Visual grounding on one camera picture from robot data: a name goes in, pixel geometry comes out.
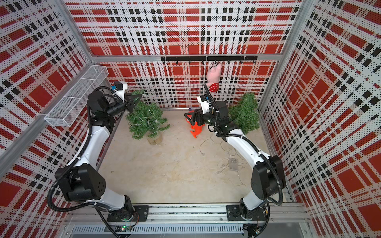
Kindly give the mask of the small christmas tree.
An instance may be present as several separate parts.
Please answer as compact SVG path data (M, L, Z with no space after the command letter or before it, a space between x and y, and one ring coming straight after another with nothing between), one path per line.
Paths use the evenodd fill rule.
M244 134L259 129L260 117L255 94L244 94L236 105L229 108L229 117Z
M144 90L132 92L133 95L139 93L143 95L141 100L134 111L126 115L129 132L135 140L146 138L151 145L159 145L163 140L162 133L170 128L170 124L157 104L142 100L146 96Z

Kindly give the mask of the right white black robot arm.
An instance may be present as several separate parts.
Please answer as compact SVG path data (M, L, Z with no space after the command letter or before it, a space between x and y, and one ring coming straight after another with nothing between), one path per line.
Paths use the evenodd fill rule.
M237 210L228 213L228 220L268 219L269 205L281 206L283 203L283 189L286 187L283 163L278 156L270 156L251 142L229 119L227 103L214 100L207 85L203 87L205 94L197 98L200 109L185 113L185 118L192 126L207 125L210 132L243 156L252 169L251 190L240 199Z

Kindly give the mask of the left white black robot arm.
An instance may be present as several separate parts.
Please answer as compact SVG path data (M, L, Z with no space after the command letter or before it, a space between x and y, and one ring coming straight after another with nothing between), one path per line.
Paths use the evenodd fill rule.
M99 86L87 98L88 131L84 143L64 168L57 169L56 180L47 205L56 212L70 212L92 206L108 212L110 221L132 219L136 211L127 195L118 194L106 185L96 169L101 149L114 130L116 117L133 112L141 95L127 93L125 82L112 88Z

